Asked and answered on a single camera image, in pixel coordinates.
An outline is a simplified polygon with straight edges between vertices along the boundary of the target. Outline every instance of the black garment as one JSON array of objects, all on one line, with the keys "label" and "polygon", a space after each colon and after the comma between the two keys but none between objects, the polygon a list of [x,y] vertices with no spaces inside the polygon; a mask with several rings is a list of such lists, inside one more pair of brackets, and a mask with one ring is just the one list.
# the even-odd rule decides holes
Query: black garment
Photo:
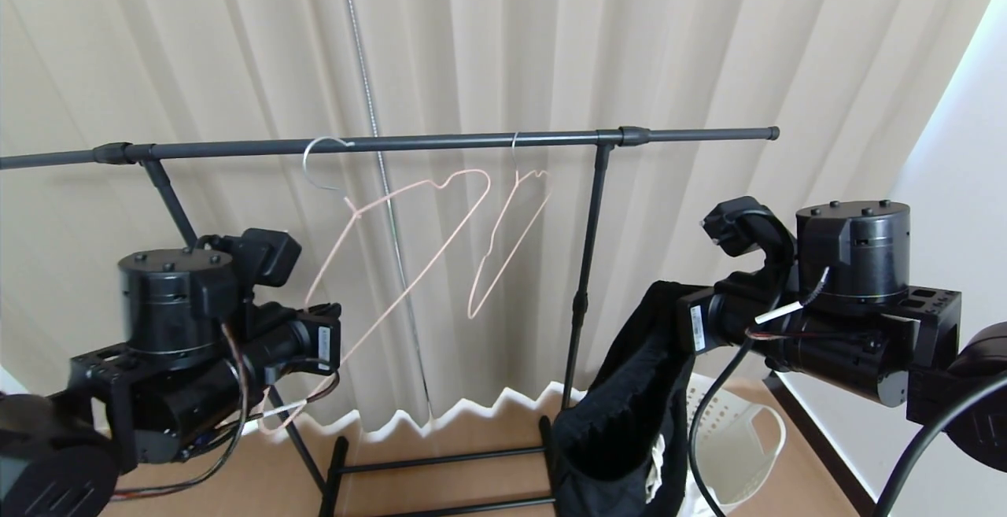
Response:
[{"label": "black garment", "polygon": [[[553,490],[559,517],[678,512],[689,467],[686,387],[696,354],[676,330],[675,301],[701,288],[652,284],[583,401],[556,417]],[[663,484],[648,504],[645,483],[659,432],[666,443]]]}]

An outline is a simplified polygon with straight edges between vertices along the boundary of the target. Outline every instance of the brown floor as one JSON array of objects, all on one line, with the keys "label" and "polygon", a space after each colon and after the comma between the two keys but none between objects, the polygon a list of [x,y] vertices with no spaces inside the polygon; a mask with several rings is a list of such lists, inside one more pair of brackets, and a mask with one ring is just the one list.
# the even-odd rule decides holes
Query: brown floor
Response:
[{"label": "brown floor", "polygon": [[[782,413],[760,382],[734,382],[731,391],[750,401],[773,406]],[[462,411],[447,426],[426,438],[411,424],[400,421],[384,439],[364,436],[353,423],[341,434],[350,439],[349,464],[368,464],[431,456],[445,456],[539,443],[540,413],[555,415],[559,396],[547,393],[537,409],[506,401],[497,414],[485,417]],[[760,434],[774,439],[771,420]],[[737,517],[816,515],[854,517],[856,512],[833,482],[808,442],[787,420],[787,442],[762,490],[734,513]],[[302,431],[309,448],[328,466],[333,437],[316,431],[311,423]],[[123,478],[122,485],[164,484],[187,479],[204,470],[212,460],[186,465],[144,467]],[[336,514],[363,517],[548,495],[548,478],[542,456],[514,457],[425,468],[357,474],[343,478]],[[294,448],[274,443],[258,433],[245,437],[225,470],[209,483],[161,499],[113,504],[104,517],[200,516],[314,516],[319,494],[301,466]],[[554,515],[551,506],[514,509],[486,515],[532,517]]]}]

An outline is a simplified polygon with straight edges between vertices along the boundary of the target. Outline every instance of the pink hanger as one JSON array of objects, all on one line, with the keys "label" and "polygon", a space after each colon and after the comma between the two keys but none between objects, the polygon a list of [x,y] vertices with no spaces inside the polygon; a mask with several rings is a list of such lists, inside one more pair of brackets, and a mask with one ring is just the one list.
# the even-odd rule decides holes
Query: pink hanger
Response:
[{"label": "pink hanger", "polygon": [[496,281],[499,281],[500,276],[503,275],[503,270],[507,269],[508,264],[511,263],[511,258],[513,258],[514,254],[517,253],[518,248],[521,246],[521,243],[525,241],[525,236],[528,235],[528,232],[532,229],[532,226],[535,225],[535,221],[539,219],[539,215],[541,215],[542,211],[546,208],[546,203],[549,202],[549,197],[551,197],[551,195],[553,193],[552,188],[546,191],[546,197],[542,200],[542,205],[540,205],[539,209],[535,211],[535,216],[532,217],[532,220],[528,223],[528,226],[525,228],[525,231],[521,233],[521,237],[518,238],[518,243],[514,245],[514,249],[511,250],[511,253],[508,254],[507,259],[503,260],[503,265],[500,266],[500,270],[496,272],[496,276],[493,277],[492,282],[489,283],[489,288],[486,289],[485,294],[482,295],[482,299],[479,300],[478,304],[475,305],[475,309],[472,310],[472,300],[475,299],[475,288],[479,284],[479,277],[482,276],[482,266],[486,263],[486,258],[488,258],[489,254],[492,253],[493,251],[493,240],[496,238],[496,231],[499,230],[500,223],[503,222],[503,215],[507,214],[507,210],[511,206],[511,201],[514,200],[515,192],[518,191],[518,187],[521,186],[521,183],[524,182],[525,179],[530,176],[534,175],[536,178],[539,178],[540,176],[546,176],[547,178],[549,177],[549,172],[545,170],[528,171],[527,173],[525,173],[524,176],[520,176],[520,172],[518,169],[518,155],[515,153],[515,146],[517,143],[518,143],[518,134],[516,133],[514,134],[514,139],[511,141],[511,157],[514,158],[514,186],[511,188],[511,193],[508,195],[507,202],[503,203],[503,208],[500,209],[500,216],[496,219],[496,224],[493,224],[493,230],[489,234],[489,247],[486,248],[486,253],[482,255],[482,259],[479,260],[479,266],[475,269],[475,279],[472,280],[472,288],[468,291],[469,320],[475,318],[475,315],[479,313],[479,310],[482,308],[482,305],[486,302],[486,298],[489,297],[489,293],[492,292],[493,287],[496,286]]},{"label": "pink hanger", "polygon": [[[308,144],[307,148],[304,149],[304,155],[303,155],[303,157],[301,159],[301,166],[302,166],[302,169],[304,170],[304,175],[307,178],[308,182],[312,183],[312,185],[314,185],[314,186],[317,186],[319,188],[324,188],[326,190],[341,190],[340,188],[338,188],[336,186],[328,186],[328,185],[318,184],[317,182],[315,182],[314,180],[311,179],[310,173],[307,172],[307,161],[308,161],[308,155],[311,153],[311,148],[314,147],[315,144],[317,144],[318,142],[324,141],[324,140],[338,141],[339,143],[341,143],[341,144],[343,144],[343,145],[345,145],[347,147],[351,147],[353,145],[352,143],[347,143],[345,141],[342,141],[341,139],[334,138],[334,137],[319,137],[319,138],[313,140],[311,143]],[[444,255],[444,251],[451,244],[451,242],[454,241],[455,237],[457,237],[457,234],[461,231],[461,229],[465,226],[465,224],[468,223],[468,220],[472,218],[472,215],[475,214],[475,209],[477,209],[478,206],[482,204],[482,201],[485,200],[486,195],[489,193],[490,186],[492,185],[492,180],[489,178],[489,174],[486,173],[486,171],[484,171],[482,169],[463,169],[463,170],[455,171],[455,172],[451,173],[451,175],[448,176],[447,179],[444,180],[444,182],[441,182],[439,184],[436,183],[436,182],[434,182],[431,179],[425,179],[425,180],[421,180],[419,182],[414,182],[413,184],[410,184],[409,186],[404,186],[402,188],[399,188],[396,191],[393,191],[390,195],[382,197],[381,199],[378,199],[377,201],[375,201],[375,202],[373,202],[373,203],[371,203],[371,204],[369,204],[367,206],[364,206],[361,209],[357,209],[355,206],[353,206],[352,202],[350,202],[347,197],[343,196],[342,200],[343,200],[343,202],[346,203],[346,206],[349,207],[349,210],[352,212],[352,216],[350,216],[349,222],[346,223],[346,227],[342,229],[342,233],[339,234],[339,237],[335,240],[335,244],[332,246],[332,250],[328,253],[328,256],[325,259],[325,262],[322,264],[321,269],[318,271],[318,275],[315,276],[314,281],[311,283],[311,288],[308,289],[308,293],[304,297],[304,305],[305,305],[305,307],[308,306],[308,302],[311,300],[311,296],[314,294],[315,290],[317,289],[318,284],[321,283],[321,278],[324,275],[325,270],[328,269],[329,264],[332,262],[332,258],[334,258],[336,252],[339,251],[339,247],[342,246],[342,241],[345,240],[346,236],[349,234],[349,231],[352,230],[352,228],[356,225],[357,222],[359,222],[359,220],[363,217],[364,213],[367,213],[368,211],[370,211],[372,209],[375,209],[378,206],[381,206],[381,205],[387,203],[389,200],[391,200],[391,199],[393,199],[395,197],[398,197],[399,195],[402,195],[403,192],[406,192],[408,190],[412,190],[413,188],[429,184],[429,185],[435,187],[437,190],[440,190],[443,187],[447,186],[456,176],[461,176],[461,175],[465,175],[465,174],[473,174],[473,173],[474,174],[480,174],[483,177],[485,177],[485,179],[486,179],[486,188],[482,191],[482,195],[479,196],[478,200],[475,201],[475,205],[473,205],[472,208],[469,209],[468,214],[465,215],[465,218],[463,218],[461,220],[461,222],[454,229],[454,231],[450,234],[450,236],[447,237],[447,240],[444,241],[444,245],[442,245],[440,247],[440,249],[437,251],[437,253],[434,254],[434,257],[431,258],[430,262],[427,263],[427,265],[423,268],[423,270],[420,271],[419,275],[416,276],[416,279],[414,279],[413,282],[410,283],[408,287],[406,287],[406,290],[403,291],[402,294],[399,295],[399,297],[396,298],[392,302],[392,304],[387,309],[385,309],[385,311],[382,312],[381,315],[378,316],[378,319],[375,320],[375,322],[373,325],[371,325],[371,328],[368,328],[368,330],[365,331],[364,336],[361,337],[361,339],[358,341],[356,341],[356,344],[354,344],[352,346],[352,348],[349,349],[349,352],[346,352],[345,356],[342,356],[342,360],[339,362],[340,365],[344,365],[346,363],[346,360],[349,359],[349,356],[351,356],[352,353],[355,352],[356,349],[358,349],[359,346],[364,344],[364,341],[367,341],[368,337],[370,337],[372,335],[372,333],[374,333],[378,329],[378,327],[382,324],[382,321],[384,321],[385,318],[387,318],[388,315],[392,313],[393,309],[395,309],[395,307],[398,306],[399,303],[402,302],[406,298],[406,295],[408,295],[413,290],[413,287],[415,287],[416,284],[420,282],[420,279],[422,279],[423,276],[426,275],[428,271],[430,271],[430,269],[432,268],[432,266],[434,266],[434,263],[436,263],[437,260],[442,255]],[[317,393],[317,392],[321,391],[322,389],[324,389],[328,384],[330,384],[330,382],[332,381],[333,377],[334,376],[329,376],[327,378],[324,378],[317,385],[317,387],[314,389],[314,391],[312,391],[309,394],[309,396],[310,395],[314,395],[315,393]],[[284,428],[287,427],[288,424],[290,424],[290,422],[292,420],[295,419],[295,417],[297,417],[299,415],[299,413],[301,413],[302,410],[304,410],[304,407],[306,406],[306,404],[307,404],[306,400],[301,400],[301,401],[297,401],[296,403],[292,403],[291,405],[284,405],[284,407],[281,407],[279,410],[287,410],[285,407],[292,407],[292,409],[293,409],[293,412],[290,413],[290,416],[287,417],[287,419],[285,421],[283,421],[276,428],[268,428],[263,423],[263,421],[264,421],[264,418],[263,418],[263,419],[259,420],[259,429],[262,430],[266,434],[273,434],[275,432],[279,432],[280,430],[283,430]]]}]

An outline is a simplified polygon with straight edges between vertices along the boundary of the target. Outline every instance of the curtain fold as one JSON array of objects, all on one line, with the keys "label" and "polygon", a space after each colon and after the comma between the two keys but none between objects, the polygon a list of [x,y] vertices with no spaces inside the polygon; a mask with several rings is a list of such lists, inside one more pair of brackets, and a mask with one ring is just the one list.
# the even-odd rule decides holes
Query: curtain fold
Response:
[{"label": "curtain fold", "polygon": [[[662,144],[611,156],[577,363],[584,385],[657,278],[712,282],[757,267],[709,244],[699,220],[750,193],[793,227],[831,199],[880,199],[937,105],[989,0],[354,0],[385,135],[778,125],[776,142]],[[0,0],[4,155],[103,143],[367,136],[346,0]],[[551,199],[480,314],[475,266],[517,192],[476,288],[481,298],[542,198]],[[392,187],[485,169],[493,187],[413,291],[313,405],[329,422],[396,409],[421,424],[459,398],[561,380],[591,183],[589,147],[395,152]],[[361,206],[382,195],[373,154],[312,156],[316,180]],[[169,161],[199,233],[289,231],[304,253],[262,299],[300,305],[350,212],[300,158]],[[409,281],[482,190],[459,178],[397,201]],[[0,363],[34,391],[66,359],[121,339],[115,263],[179,244],[137,167],[0,173]],[[370,213],[323,277],[348,350],[401,291],[388,219]],[[288,378],[303,396],[312,382]],[[424,386],[429,391],[429,403]]]}]

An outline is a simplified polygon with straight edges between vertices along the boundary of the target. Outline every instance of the laundry basket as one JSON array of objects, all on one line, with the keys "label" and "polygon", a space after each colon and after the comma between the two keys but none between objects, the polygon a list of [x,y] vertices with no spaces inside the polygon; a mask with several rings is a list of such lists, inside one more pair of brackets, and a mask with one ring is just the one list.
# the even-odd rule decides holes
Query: laundry basket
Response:
[{"label": "laundry basket", "polygon": [[[696,407],[711,385],[713,380],[706,376],[693,374],[690,378],[690,424]],[[752,419],[762,410],[771,414],[779,426],[779,442],[769,451],[762,448],[762,441],[752,425]],[[762,487],[785,441],[786,425],[773,408],[745,401],[723,390],[714,396],[700,419],[697,464],[703,482],[725,514],[747,501]],[[686,499],[679,511],[680,517],[713,514],[699,493],[691,472],[686,489]]]}]

